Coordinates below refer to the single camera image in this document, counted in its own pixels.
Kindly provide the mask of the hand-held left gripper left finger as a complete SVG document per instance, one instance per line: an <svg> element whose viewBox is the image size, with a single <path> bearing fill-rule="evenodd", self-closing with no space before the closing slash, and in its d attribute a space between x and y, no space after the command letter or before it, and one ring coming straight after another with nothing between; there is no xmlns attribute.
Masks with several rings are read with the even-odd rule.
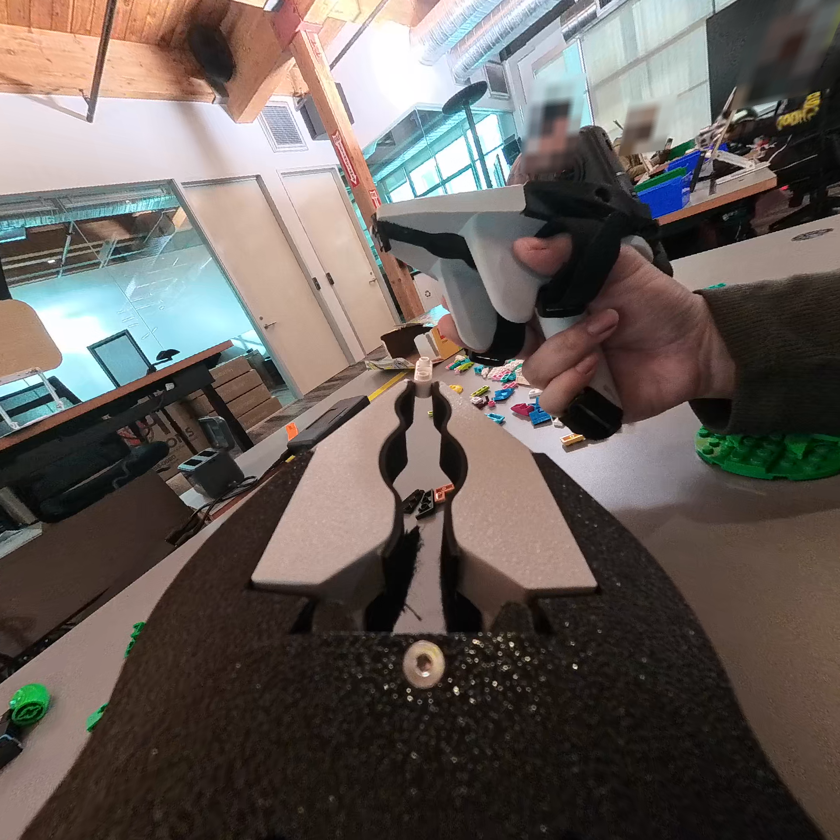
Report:
<svg viewBox="0 0 840 840"><path fill-rule="evenodd" d="M406 530L394 488L415 398L407 381L314 446L253 588L335 604L365 631L395 629L417 567L417 525Z"/></svg>

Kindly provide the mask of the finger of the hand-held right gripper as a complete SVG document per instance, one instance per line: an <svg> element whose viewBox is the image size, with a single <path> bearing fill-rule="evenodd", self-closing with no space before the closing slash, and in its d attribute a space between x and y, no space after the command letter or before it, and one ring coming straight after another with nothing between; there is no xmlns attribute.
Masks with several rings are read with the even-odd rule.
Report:
<svg viewBox="0 0 840 840"><path fill-rule="evenodd" d="M488 277L489 260L480 249L476 227L433 232L408 226L376 226L383 248L408 265L435 277Z"/></svg>
<svg viewBox="0 0 840 840"><path fill-rule="evenodd" d="M512 238L528 233L523 185L454 195L427 196L381 205L372 228L378 238L418 238L462 235L473 217Z"/></svg>

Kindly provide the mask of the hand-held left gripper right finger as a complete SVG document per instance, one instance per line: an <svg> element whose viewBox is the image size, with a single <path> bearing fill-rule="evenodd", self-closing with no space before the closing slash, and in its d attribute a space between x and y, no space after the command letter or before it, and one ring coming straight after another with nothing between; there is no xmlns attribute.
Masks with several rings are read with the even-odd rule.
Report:
<svg viewBox="0 0 840 840"><path fill-rule="evenodd" d="M598 584L533 452L438 383L431 387L444 504L440 591L449 632L488 629L510 604Z"/></svg>

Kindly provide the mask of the pile of colourful toy bricks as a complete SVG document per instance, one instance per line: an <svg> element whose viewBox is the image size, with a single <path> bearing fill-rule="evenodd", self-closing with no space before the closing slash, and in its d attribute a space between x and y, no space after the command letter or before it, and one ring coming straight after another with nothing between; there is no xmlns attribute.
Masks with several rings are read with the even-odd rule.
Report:
<svg viewBox="0 0 840 840"><path fill-rule="evenodd" d="M564 451L589 444L558 417L543 410L542 393L533 388L523 371L523 360L510 358L501 363L474 362L457 353L437 368L448 395L473 406L482 415L511 433L533 431L539 438L556 441Z"/></svg>

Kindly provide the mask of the person's right forearm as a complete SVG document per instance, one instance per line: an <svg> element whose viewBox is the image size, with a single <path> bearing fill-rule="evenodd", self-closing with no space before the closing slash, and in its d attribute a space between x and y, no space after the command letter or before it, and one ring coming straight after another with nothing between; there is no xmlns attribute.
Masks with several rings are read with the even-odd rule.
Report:
<svg viewBox="0 0 840 840"><path fill-rule="evenodd" d="M706 302L734 364L730 396L692 412L722 434L839 435L839 273L707 288Z"/></svg>

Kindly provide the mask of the light wooden desk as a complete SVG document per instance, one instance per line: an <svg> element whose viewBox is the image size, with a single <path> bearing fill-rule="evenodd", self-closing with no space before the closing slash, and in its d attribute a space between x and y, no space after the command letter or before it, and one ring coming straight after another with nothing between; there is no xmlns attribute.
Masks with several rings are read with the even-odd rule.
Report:
<svg viewBox="0 0 840 840"><path fill-rule="evenodd" d="M710 182L698 185L686 206L659 217L658 224L665 228L677 222L715 212L732 203L769 192L777 185L777 176L769 167L742 170L738 176L716 181L712 192Z"/></svg>

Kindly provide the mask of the grey desk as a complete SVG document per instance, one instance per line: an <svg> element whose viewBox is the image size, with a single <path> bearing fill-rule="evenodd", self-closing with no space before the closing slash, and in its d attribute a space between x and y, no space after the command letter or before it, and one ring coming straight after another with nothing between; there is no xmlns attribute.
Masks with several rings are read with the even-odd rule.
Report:
<svg viewBox="0 0 840 840"><path fill-rule="evenodd" d="M688 403L633 424L534 454L596 593L474 632L433 530L391 632L253 588L311 452L279 466L2 686L52 694L2 838L838 838L837 480L697 462Z"/></svg>

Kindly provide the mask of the brown wooden desk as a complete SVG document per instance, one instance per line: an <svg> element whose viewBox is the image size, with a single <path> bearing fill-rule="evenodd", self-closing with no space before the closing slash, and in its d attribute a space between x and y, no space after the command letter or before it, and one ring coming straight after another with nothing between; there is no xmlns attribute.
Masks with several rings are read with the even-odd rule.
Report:
<svg viewBox="0 0 840 840"><path fill-rule="evenodd" d="M2 437L1 467L10 468L25 456L51 460L96 444L194 392L204 394L215 413L225 420L235 445L249 450L254 442L217 393L211 373L211 363L232 348L231 340L216 344Z"/></svg>

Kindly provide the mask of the person's right hand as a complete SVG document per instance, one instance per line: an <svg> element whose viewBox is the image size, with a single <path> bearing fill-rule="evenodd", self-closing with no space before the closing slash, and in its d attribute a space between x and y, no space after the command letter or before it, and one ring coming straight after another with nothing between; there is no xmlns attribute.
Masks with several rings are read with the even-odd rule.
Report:
<svg viewBox="0 0 840 840"><path fill-rule="evenodd" d="M593 383L601 362L630 424L697 401L728 415L737 385L736 365L705 299L630 245L621 247L582 320L550 338L531 320L515 356L552 415Z"/></svg>

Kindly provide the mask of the white recycling cabinet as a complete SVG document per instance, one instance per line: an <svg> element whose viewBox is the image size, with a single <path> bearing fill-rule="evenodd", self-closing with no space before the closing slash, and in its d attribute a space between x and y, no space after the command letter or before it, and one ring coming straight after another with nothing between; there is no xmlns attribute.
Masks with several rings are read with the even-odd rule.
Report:
<svg viewBox="0 0 840 840"><path fill-rule="evenodd" d="M430 318L439 319L448 312L443 286L438 280L422 271L415 271L413 282L424 313Z"/></svg>

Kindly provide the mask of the blue plastic bin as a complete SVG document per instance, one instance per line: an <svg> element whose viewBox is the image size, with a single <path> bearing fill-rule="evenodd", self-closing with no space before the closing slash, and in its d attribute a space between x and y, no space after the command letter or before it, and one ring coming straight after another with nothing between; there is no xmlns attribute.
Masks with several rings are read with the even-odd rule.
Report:
<svg viewBox="0 0 840 840"><path fill-rule="evenodd" d="M666 163L665 169L634 186L651 217L661 218L686 207L701 150L692 150Z"/></svg>

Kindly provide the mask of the white door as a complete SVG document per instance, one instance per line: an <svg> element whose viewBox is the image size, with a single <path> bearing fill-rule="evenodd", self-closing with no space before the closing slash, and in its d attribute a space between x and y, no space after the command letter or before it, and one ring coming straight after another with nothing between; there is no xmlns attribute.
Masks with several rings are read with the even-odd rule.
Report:
<svg viewBox="0 0 840 840"><path fill-rule="evenodd" d="M336 167L280 176L353 340L370 355L399 317L368 235Z"/></svg>
<svg viewBox="0 0 840 840"><path fill-rule="evenodd" d="M187 209L298 396L344 371L350 348L258 175L184 183Z"/></svg>

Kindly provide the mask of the black flat box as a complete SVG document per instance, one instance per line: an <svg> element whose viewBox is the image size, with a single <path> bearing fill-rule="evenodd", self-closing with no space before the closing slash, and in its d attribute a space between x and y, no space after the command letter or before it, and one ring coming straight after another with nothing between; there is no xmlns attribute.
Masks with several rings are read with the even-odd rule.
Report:
<svg viewBox="0 0 840 840"><path fill-rule="evenodd" d="M289 437L287 451L297 455L311 450L362 412L370 402L367 395L348 397L336 402L296 436Z"/></svg>

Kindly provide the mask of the toy brick set box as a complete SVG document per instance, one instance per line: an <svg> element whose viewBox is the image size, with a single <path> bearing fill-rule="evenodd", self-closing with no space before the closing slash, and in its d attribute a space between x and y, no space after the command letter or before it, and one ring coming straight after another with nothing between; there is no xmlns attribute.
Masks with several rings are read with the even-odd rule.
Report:
<svg viewBox="0 0 840 840"><path fill-rule="evenodd" d="M460 352L457 343L448 340L437 324L406 323L381 336L385 357L366 360L368 371L407 371L417 366L421 358L436 365L456 357Z"/></svg>

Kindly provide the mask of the black floor lamp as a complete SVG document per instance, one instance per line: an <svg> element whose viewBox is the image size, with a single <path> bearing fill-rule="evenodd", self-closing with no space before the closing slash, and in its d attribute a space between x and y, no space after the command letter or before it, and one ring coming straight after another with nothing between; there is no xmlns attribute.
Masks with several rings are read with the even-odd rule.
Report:
<svg viewBox="0 0 840 840"><path fill-rule="evenodd" d="M487 161L483 151L480 138L477 132L476 120L473 114L473 106L482 99L488 92L488 83L485 80L478 80L460 89L442 107L442 114L446 117L463 113L469 127L469 132L476 149L476 159L479 163L481 173L484 176L486 187L492 188L493 183L487 168Z"/></svg>

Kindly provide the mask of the black charging dock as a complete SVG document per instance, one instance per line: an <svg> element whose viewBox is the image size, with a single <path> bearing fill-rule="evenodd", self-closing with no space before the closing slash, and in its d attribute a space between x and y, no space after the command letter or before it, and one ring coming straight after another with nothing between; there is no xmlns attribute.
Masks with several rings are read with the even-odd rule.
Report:
<svg viewBox="0 0 840 840"><path fill-rule="evenodd" d="M238 487L245 474L226 449L205 448L177 467L177 471L201 495L216 499Z"/></svg>

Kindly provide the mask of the stack of cardboard boxes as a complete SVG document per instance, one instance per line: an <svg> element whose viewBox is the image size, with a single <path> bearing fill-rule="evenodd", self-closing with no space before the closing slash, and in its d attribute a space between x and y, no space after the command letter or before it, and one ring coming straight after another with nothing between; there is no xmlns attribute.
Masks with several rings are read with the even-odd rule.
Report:
<svg viewBox="0 0 840 840"><path fill-rule="evenodd" d="M280 410L279 400L244 355L218 364L209 372L216 394L244 430L249 431ZM174 477L181 463L209 446L199 421L215 415L207 396L197 390L146 419L149 440L165 442L169 448L168 456L154 468L160 478Z"/></svg>

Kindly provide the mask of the white book stand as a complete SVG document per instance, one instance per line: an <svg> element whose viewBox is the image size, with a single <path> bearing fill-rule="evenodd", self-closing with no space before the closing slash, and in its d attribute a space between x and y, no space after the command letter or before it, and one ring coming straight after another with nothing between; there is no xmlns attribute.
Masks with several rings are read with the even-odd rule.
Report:
<svg viewBox="0 0 840 840"><path fill-rule="evenodd" d="M766 168L755 156L736 154L723 150L723 144L746 144L748 133L753 131L758 114L753 108L737 108L740 101L739 86L734 86L718 116L695 137L695 151L699 152L691 175L689 190L693 193L700 181L709 184L708 191L718 183L730 182L748 172Z"/></svg>

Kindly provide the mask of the cluster of small green bricks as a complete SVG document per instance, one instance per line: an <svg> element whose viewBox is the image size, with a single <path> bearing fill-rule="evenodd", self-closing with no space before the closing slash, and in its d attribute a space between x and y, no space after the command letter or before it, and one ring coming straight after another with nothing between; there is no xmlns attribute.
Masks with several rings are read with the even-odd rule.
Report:
<svg viewBox="0 0 840 840"><path fill-rule="evenodd" d="M129 637L129 642L127 643L124 652L123 652L123 659L128 658L133 649L135 648L139 636L142 634L146 622L137 622L132 626L132 632ZM86 719L86 732L92 733L94 729L99 724L100 720L102 719L106 709L109 707L110 700L105 701L102 703L96 710L94 710Z"/></svg>

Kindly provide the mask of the black office chair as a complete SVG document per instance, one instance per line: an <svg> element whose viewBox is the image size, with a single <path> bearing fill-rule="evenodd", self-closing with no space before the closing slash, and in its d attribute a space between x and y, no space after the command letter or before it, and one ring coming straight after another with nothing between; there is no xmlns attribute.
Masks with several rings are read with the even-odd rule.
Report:
<svg viewBox="0 0 840 840"><path fill-rule="evenodd" d="M114 436L39 467L10 488L38 521L57 523L152 471L169 451L162 441L132 447Z"/></svg>

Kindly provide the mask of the dark brown panel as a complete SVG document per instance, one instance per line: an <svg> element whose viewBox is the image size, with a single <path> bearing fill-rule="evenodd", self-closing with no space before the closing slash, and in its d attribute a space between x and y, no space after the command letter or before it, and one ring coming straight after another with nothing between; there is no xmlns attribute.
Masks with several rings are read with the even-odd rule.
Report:
<svg viewBox="0 0 840 840"><path fill-rule="evenodd" d="M193 514L151 473L115 490L2 558L2 661L118 594L165 559Z"/></svg>

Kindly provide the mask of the black framed board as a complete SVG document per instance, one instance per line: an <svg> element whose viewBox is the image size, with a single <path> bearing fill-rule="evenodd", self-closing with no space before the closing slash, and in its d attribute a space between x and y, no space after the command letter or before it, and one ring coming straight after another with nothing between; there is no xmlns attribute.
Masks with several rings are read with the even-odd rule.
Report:
<svg viewBox="0 0 840 840"><path fill-rule="evenodd" d="M90 344L87 351L117 388L154 373L152 362L129 330L116 332Z"/></svg>

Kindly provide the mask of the black round ceiling speaker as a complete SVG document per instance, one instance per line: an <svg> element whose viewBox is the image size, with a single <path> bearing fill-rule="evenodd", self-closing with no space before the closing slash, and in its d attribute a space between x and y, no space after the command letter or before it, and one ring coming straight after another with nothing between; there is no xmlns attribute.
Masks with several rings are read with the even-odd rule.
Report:
<svg viewBox="0 0 840 840"><path fill-rule="evenodd" d="M220 27L195 23L187 30L186 42L211 86L221 88L231 81L235 58Z"/></svg>

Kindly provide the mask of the empty wooden book stand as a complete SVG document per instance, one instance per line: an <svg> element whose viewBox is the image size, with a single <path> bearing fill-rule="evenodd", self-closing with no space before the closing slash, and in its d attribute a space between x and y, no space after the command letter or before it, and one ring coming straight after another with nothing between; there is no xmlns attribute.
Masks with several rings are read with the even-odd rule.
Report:
<svg viewBox="0 0 840 840"><path fill-rule="evenodd" d="M63 411L68 405L47 376L62 361L62 352L37 311L23 301L1 300L1 386L35 376L58 410Z"/></svg>

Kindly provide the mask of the green rounded brick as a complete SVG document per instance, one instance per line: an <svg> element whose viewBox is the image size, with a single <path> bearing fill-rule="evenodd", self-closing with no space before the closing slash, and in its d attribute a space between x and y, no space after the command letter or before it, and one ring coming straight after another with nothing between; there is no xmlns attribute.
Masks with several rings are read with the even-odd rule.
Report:
<svg viewBox="0 0 840 840"><path fill-rule="evenodd" d="M8 702L10 719L19 728L29 728L48 712L51 695L40 683L30 683L18 688Z"/></svg>

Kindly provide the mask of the wooden post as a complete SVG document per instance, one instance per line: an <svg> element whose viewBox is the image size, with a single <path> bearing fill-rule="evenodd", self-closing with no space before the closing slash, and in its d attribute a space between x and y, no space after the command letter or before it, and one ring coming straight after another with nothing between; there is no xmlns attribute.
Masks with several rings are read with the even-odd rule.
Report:
<svg viewBox="0 0 840 840"><path fill-rule="evenodd" d="M356 205L360 209L364 225L372 231L376 212L381 205L380 196L361 146L355 137L317 30L309 24L300 24L291 37L290 52L314 100L328 139L341 164ZM425 306L417 294L410 270L392 254L382 249L375 234L371 236L376 253L380 257L385 278L394 292L402 315L406 319L413 319L424 314Z"/></svg>

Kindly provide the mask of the long silver air duct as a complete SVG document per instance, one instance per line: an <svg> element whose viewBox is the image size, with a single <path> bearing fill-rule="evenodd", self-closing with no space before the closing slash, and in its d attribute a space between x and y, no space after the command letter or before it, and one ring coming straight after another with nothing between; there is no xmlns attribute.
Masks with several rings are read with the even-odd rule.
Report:
<svg viewBox="0 0 840 840"><path fill-rule="evenodd" d="M552 9L565 11L574 1L502 1L448 52L448 67L458 84Z"/></svg>
<svg viewBox="0 0 840 840"><path fill-rule="evenodd" d="M492 13L501 1L439 1L415 26L409 43L413 57L432 66Z"/></svg>

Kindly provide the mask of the black wall speaker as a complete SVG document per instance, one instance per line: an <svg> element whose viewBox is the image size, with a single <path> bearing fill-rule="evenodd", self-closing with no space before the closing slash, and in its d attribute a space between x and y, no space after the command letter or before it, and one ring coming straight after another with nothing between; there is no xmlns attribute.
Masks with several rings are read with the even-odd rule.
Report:
<svg viewBox="0 0 840 840"><path fill-rule="evenodd" d="M346 116L350 121L350 124L353 125L354 116L350 109L350 105L347 101L347 98L344 95L342 83L337 82L336 87L343 108L346 112ZM327 140L329 138L328 131L325 128L323 121L321 120L315 101L310 93L306 94L305 96L295 98L295 109L299 112L301 120L305 124L312 140L322 141Z"/></svg>

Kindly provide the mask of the white wall vent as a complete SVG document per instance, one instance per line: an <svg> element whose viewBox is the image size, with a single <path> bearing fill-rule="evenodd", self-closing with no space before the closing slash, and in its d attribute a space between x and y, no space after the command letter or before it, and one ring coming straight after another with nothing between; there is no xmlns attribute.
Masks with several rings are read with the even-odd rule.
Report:
<svg viewBox="0 0 840 840"><path fill-rule="evenodd" d="M258 122L274 153L296 153L308 150L296 118L285 102L268 102L259 113Z"/></svg>

